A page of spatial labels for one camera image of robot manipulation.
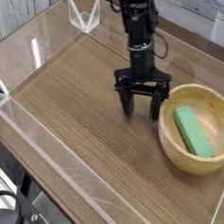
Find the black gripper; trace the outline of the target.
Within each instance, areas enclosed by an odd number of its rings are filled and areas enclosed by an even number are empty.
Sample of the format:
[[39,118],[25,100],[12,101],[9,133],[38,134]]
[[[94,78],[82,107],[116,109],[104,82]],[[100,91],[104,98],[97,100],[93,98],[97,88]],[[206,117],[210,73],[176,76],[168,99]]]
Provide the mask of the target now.
[[162,101],[169,98],[171,76],[159,70],[154,63],[154,46],[144,50],[131,49],[130,68],[115,70],[114,90],[120,94],[124,114],[134,112],[134,95],[150,95],[150,114],[153,122],[158,121]]

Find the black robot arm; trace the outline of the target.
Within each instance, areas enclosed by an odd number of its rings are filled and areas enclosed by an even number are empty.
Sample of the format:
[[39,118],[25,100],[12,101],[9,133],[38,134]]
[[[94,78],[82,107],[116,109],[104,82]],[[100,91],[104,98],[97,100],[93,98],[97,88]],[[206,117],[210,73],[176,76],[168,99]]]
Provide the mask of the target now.
[[149,95],[149,117],[153,122],[159,118],[162,102],[169,98],[171,76],[159,70],[154,63],[153,35],[156,32],[159,13],[155,0],[105,0],[115,13],[122,14],[125,32],[128,34],[130,68],[113,72],[114,90],[119,93],[124,114],[130,118],[134,111],[134,96]]

